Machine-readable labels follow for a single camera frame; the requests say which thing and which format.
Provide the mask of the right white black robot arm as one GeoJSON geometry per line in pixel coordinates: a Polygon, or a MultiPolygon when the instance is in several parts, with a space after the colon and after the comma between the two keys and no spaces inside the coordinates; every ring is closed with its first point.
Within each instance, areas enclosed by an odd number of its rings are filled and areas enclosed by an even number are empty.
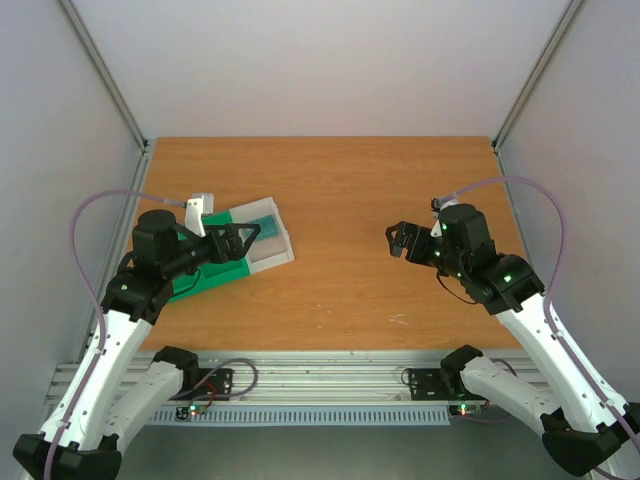
{"type": "Polygon", "coordinates": [[[409,222],[388,227],[391,255],[458,280],[471,304],[483,306],[518,340],[551,392],[504,371],[470,345],[441,361],[442,387],[455,398],[480,396],[526,424],[568,474],[607,477],[604,468],[638,437],[638,404],[625,400],[586,358],[545,305],[545,287],[527,261],[497,251],[482,212],[449,202],[434,216],[431,228],[409,222]]]}

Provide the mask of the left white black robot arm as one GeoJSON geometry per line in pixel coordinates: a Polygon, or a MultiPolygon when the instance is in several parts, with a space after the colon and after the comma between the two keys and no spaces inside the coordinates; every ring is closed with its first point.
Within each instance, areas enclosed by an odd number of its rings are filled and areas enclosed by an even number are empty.
{"type": "Polygon", "coordinates": [[[174,296],[174,281],[205,264],[244,258],[258,224],[226,223],[201,234],[162,209],[142,214],[133,248],[97,305],[97,330],[73,380],[36,434],[21,435],[13,456],[34,479],[113,479],[124,452],[167,400],[195,395],[206,377],[195,353],[158,351],[143,378],[120,400],[118,387],[142,341],[174,296]]]}

